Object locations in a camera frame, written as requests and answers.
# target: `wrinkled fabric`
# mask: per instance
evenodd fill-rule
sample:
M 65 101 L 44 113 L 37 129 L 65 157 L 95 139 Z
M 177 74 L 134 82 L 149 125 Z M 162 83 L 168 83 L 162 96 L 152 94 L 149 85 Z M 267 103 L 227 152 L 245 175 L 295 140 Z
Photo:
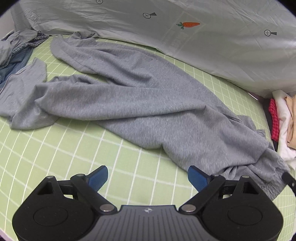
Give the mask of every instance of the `wrinkled fabric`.
M 26 65 L 32 52 L 32 47 L 26 47 L 12 55 L 9 64 L 0 69 L 0 89 L 4 87 L 10 75 L 15 74 Z
M 0 92 L 0 116 L 12 121 L 23 107 L 35 85 L 46 81 L 46 64 L 35 58 L 33 63 L 12 74 Z
M 266 117 L 266 120 L 267 120 L 269 131 L 270 131 L 270 133 L 272 133 L 272 117 L 271 117 L 271 114 L 269 112 L 270 99 L 262 99 L 260 101 L 260 103 L 261 103 L 261 105 L 263 107 L 263 110 L 264 110 L 264 113 L 265 113 L 265 117 Z M 274 141 L 274 140 L 272 140 L 272 143 L 274 145 L 274 150 L 277 152 L 279 143 Z
M 9 33 L 7 33 L 3 38 L 0 39 L 0 41 L 6 40 L 10 35 L 12 35 L 15 31 L 11 30 Z
M 17 30 L 88 29 L 151 46 L 263 97 L 296 91 L 296 18 L 278 0 L 21 0 L 11 12 Z
M 284 159 L 287 164 L 296 169 L 296 150 L 287 146 L 287 131 L 291 119 L 291 113 L 287 107 L 285 97 L 288 95 L 282 90 L 272 92 L 276 111 L 279 119 L 279 147 L 278 154 Z
M 274 99 L 270 100 L 268 111 L 272 118 L 271 139 L 279 142 L 279 119 L 277 117 L 276 103 Z
M 203 84 L 165 59 L 140 48 L 82 39 L 87 36 L 92 34 L 58 36 L 52 53 L 78 71 L 106 77 L 108 83 L 83 75 L 37 83 L 7 115 L 11 128 L 48 126 L 60 116 L 95 121 L 143 148 L 163 147 L 186 171 L 195 165 L 230 180 L 248 175 L 271 199 L 283 190 L 281 175 L 289 168 L 249 117 L 235 115 Z M 0 115 L 7 113 L 2 94 Z M 9 97 L 10 103 L 16 98 Z
M 0 41 L 0 70 L 5 68 L 12 57 L 18 51 L 30 47 L 37 47 L 48 38 L 41 31 L 24 30 L 18 31 Z
M 296 95 L 293 98 L 290 96 L 285 97 L 285 101 L 291 113 L 287 130 L 287 146 L 296 149 Z

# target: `green grid bedsheet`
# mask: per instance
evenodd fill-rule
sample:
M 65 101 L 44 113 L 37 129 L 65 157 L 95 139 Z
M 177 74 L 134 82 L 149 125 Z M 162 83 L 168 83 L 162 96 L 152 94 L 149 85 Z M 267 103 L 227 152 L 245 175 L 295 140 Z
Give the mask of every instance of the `green grid bedsheet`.
M 34 49 L 28 64 L 35 57 L 44 61 L 47 81 L 54 76 L 82 74 L 51 54 L 52 38 Z M 115 40 L 98 41 L 137 46 L 167 59 L 209 88 L 234 113 L 250 116 L 258 129 L 266 130 L 270 140 L 261 105 L 244 90 L 153 48 Z M 101 76 L 90 76 L 104 81 Z M 16 131 L 0 118 L 1 230 L 17 240 L 11 224 L 13 214 L 45 176 L 64 180 L 77 173 L 88 174 L 100 165 L 108 167 L 109 177 L 99 192 L 118 208 L 122 204 L 179 207 L 196 194 L 187 173 L 163 150 L 144 150 L 91 122 L 60 118 L 50 127 Z M 284 216 L 284 228 L 278 240 L 288 241 L 294 223 L 294 194 L 286 187 L 274 203 Z

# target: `blue jeans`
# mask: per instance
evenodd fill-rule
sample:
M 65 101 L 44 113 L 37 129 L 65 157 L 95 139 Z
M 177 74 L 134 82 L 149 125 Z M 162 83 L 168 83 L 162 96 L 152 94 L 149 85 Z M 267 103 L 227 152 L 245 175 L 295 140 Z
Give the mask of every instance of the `blue jeans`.
M 26 65 L 32 54 L 32 51 L 32 47 L 26 47 L 18 51 L 11 56 L 8 65 L 0 69 L 0 89 L 4 87 L 6 80 L 10 75 L 15 74 Z

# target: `white cloth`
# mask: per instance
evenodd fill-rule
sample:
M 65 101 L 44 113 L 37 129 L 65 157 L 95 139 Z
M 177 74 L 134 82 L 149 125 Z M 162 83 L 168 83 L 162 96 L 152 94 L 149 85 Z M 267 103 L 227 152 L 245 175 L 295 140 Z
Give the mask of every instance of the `white cloth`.
M 287 164 L 296 169 L 296 150 L 287 146 L 287 130 L 291 118 L 291 113 L 287 107 L 285 97 L 288 96 L 282 90 L 272 92 L 276 102 L 276 110 L 279 119 L 279 146 L 278 154 L 287 162 Z
M 11 13 L 16 30 L 88 29 L 154 47 L 261 96 L 296 91 L 296 18 L 277 0 L 20 0 Z

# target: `carrot print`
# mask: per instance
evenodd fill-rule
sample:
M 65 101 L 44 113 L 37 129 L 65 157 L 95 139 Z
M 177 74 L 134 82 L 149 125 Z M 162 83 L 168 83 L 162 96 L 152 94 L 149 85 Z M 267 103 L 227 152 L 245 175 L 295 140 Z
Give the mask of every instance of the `carrot print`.
M 179 27 L 181 27 L 181 29 L 184 29 L 184 27 L 185 27 L 185 28 L 192 28 L 192 27 L 194 27 L 194 26 L 200 25 L 200 23 L 192 23 L 192 22 L 185 22 L 185 23 L 182 23 L 182 22 L 180 22 L 180 23 L 177 23 L 177 25 L 178 25 Z

